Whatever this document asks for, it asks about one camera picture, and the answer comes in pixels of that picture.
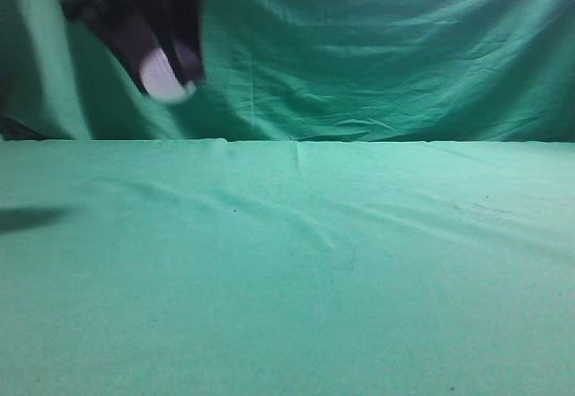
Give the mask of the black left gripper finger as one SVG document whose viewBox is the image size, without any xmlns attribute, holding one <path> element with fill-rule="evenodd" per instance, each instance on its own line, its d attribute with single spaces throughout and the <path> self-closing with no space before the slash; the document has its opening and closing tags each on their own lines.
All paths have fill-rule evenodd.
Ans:
<svg viewBox="0 0 575 396">
<path fill-rule="evenodd" d="M 149 0 L 62 0 L 67 21 L 85 25 L 120 62 L 137 89 L 148 95 L 141 68 L 159 48 L 143 4 Z"/>
</svg>

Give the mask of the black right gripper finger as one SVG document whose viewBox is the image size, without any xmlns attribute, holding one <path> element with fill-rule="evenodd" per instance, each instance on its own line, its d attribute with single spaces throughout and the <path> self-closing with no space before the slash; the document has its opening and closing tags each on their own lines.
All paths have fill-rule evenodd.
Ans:
<svg viewBox="0 0 575 396">
<path fill-rule="evenodd" d="M 204 0 L 154 0 L 155 35 L 179 84 L 205 76 L 201 49 Z"/>
</svg>

